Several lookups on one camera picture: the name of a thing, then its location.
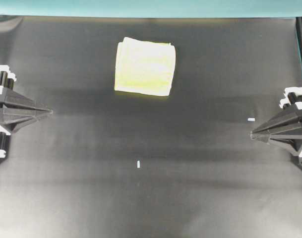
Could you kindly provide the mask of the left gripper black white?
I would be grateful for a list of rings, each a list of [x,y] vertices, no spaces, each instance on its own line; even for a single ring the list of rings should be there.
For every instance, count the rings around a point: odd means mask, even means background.
[[[0,65],[0,164],[7,158],[11,134],[53,114],[44,104],[13,91],[15,81],[10,67]]]

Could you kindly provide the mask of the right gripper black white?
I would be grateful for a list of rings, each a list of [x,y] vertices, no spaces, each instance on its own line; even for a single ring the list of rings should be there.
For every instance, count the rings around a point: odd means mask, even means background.
[[[302,125],[302,87],[287,87],[279,106],[283,109],[273,118],[261,124],[250,133],[250,138],[268,145],[278,146],[297,156],[295,164],[302,170],[302,139],[272,139],[270,135],[261,135],[269,129],[279,128],[299,122]]]

